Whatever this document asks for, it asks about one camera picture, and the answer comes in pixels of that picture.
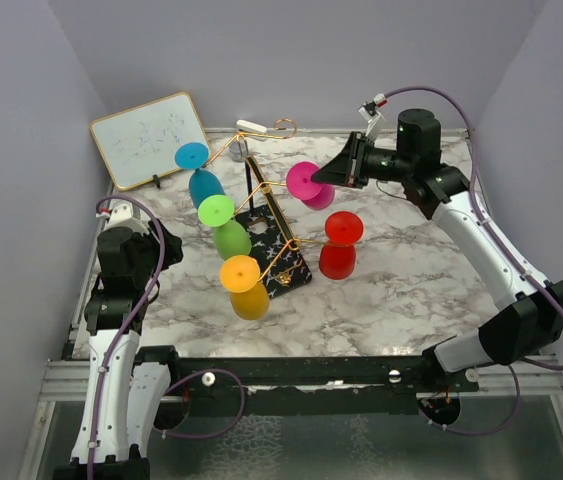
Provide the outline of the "magenta wine glass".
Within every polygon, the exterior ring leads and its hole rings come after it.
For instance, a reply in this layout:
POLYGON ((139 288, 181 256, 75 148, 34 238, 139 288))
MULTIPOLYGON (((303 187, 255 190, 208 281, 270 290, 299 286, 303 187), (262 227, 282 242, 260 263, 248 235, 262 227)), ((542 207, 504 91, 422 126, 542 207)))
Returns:
POLYGON ((312 180, 312 175, 318 170, 316 164, 303 161, 293 165, 286 175, 286 187, 290 194, 312 210, 329 207, 335 196, 333 186, 312 180))

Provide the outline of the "red wine glass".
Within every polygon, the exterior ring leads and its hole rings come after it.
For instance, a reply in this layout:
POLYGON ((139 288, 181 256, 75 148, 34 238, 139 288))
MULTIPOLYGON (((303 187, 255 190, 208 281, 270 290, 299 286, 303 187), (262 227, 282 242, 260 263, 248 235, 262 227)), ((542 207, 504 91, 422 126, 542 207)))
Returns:
POLYGON ((321 273, 332 280, 349 277, 356 266, 356 243, 364 233, 362 220, 349 211, 338 211, 325 222, 327 243, 319 257, 321 273))

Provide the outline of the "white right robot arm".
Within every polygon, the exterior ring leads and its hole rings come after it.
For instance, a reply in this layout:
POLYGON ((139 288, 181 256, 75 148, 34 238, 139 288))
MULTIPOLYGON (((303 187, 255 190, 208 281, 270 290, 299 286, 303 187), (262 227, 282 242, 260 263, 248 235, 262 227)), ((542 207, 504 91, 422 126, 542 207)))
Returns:
POLYGON ((440 122, 428 110, 408 109, 398 116, 395 149, 353 132, 311 177, 357 189, 371 180, 401 184, 406 199, 453 240, 485 283, 498 312, 478 329, 426 350, 431 360, 421 365, 420 378, 433 391, 452 384, 459 370, 510 365, 563 331, 563 281, 552 282, 533 268, 471 197, 467 177, 441 156, 440 122))

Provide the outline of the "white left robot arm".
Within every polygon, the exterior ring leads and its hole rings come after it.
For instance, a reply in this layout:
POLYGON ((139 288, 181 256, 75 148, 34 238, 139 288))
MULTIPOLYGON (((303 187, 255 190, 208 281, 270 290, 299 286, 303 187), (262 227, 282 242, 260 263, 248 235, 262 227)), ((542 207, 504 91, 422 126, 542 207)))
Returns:
POLYGON ((181 385, 172 346, 143 347, 142 324, 160 272, 183 259, 160 221, 112 222, 97 238, 100 272, 84 309, 89 377, 68 465, 55 479, 146 479, 150 433, 162 395, 181 385))

